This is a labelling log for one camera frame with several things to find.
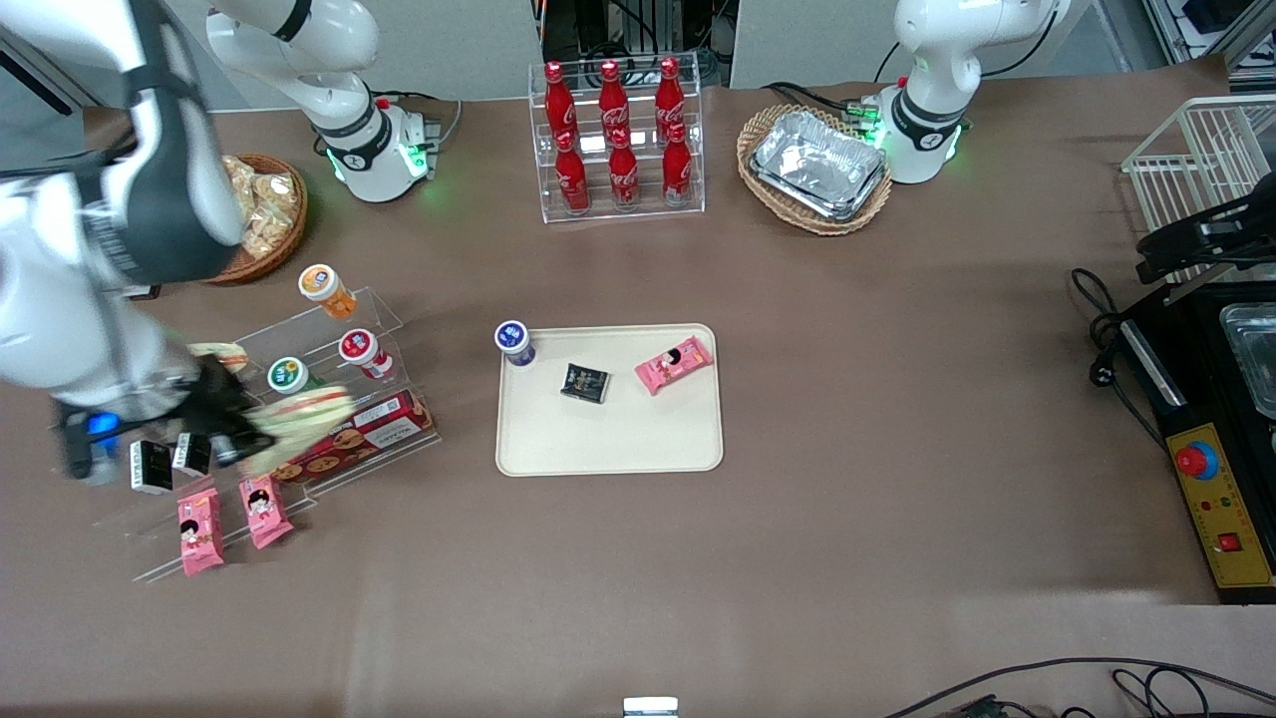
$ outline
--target pink snack package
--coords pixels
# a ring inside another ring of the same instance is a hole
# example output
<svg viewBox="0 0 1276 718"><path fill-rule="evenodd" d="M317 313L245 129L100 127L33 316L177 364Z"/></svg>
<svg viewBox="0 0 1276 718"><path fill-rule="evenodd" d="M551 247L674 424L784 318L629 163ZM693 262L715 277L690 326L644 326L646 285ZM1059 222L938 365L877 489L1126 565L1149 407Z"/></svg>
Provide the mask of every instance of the pink snack package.
<svg viewBox="0 0 1276 718"><path fill-rule="evenodd" d="M217 517L219 510L216 488L177 501L181 568L188 576L226 564L222 559L222 522Z"/></svg>
<svg viewBox="0 0 1276 718"><path fill-rule="evenodd" d="M269 474L240 482L240 496L244 499L244 513L248 514L248 531L253 534L253 546L265 548L292 531L292 524L283 515L283 505L279 502L279 485Z"/></svg>
<svg viewBox="0 0 1276 718"><path fill-rule="evenodd" d="M660 388L712 363L713 357L709 356L708 349L704 348L701 339L693 335L660 356L638 365L634 367L634 372L638 374L638 380L647 388L647 392L656 397Z"/></svg>

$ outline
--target white bottle with blue lid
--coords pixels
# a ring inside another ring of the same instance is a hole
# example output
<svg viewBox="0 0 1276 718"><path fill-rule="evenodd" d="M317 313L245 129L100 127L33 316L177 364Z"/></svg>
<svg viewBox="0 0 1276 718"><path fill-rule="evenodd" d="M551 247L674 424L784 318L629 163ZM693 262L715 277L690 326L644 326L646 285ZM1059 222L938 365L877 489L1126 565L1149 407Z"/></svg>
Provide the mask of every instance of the white bottle with blue lid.
<svg viewBox="0 0 1276 718"><path fill-rule="evenodd" d="M536 358L536 347L532 346L532 334L523 321L513 319L503 321L496 326L496 348L509 358L509 363L516 367L526 367Z"/></svg>

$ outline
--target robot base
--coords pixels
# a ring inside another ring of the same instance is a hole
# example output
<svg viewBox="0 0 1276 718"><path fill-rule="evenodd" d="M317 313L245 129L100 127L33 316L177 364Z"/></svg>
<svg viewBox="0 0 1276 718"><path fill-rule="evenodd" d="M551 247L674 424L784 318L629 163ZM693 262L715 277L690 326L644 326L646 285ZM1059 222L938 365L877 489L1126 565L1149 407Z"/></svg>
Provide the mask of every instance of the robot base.
<svg viewBox="0 0 1276 718"><path fill-rule="evenodd" d="M891 112L891 103L894 102L900 92L897 87L888 87L878 96L882 117L882 150L886 152L886 163L891 168L893 181L919 184L939 173L961 131L953 131L947 138L939 133L924 135L919 140L924 148L919 149L917 143L914 143L912 138L896 124Z"/></svg>
<svg viewBox="0 0 1276 718"><path fill-rule="evenodd" d="M408 112L394 105L384 112L390 121L390 142L373 158L371 166L362 170L343 167L328 153L337 179L364 201L389 201L402 196L412 185L433 173L430 170L434 162L421 114Z"/></svg>

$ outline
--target orange bottle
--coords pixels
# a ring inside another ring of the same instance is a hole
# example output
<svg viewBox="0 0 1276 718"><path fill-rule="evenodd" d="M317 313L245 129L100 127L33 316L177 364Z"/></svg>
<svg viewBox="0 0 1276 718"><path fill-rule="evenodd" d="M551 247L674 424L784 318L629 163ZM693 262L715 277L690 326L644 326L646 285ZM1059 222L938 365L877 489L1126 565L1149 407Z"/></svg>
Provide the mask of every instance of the orange bottle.
<svg viewBox="0 0 1276 718"><path fill-rule="evenodd" d="M355 312L355 295L328 264L311 264L297 277L297 288L311 301L318 301L333 319L345 319Z"/></svg>

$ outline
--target yellow control panel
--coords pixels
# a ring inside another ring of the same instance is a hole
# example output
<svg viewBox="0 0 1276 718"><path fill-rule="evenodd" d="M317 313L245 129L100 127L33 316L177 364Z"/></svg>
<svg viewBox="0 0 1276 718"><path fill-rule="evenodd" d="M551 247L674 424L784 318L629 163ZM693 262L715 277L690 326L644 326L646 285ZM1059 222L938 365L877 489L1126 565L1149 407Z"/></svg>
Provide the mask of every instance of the yellow control panel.
<svg viewBox="0 0 1276 718"><path fill-rule="evenodd" d="M1165 440L1219 588L1273 585L1272 570L1213 425Z"/></svg>

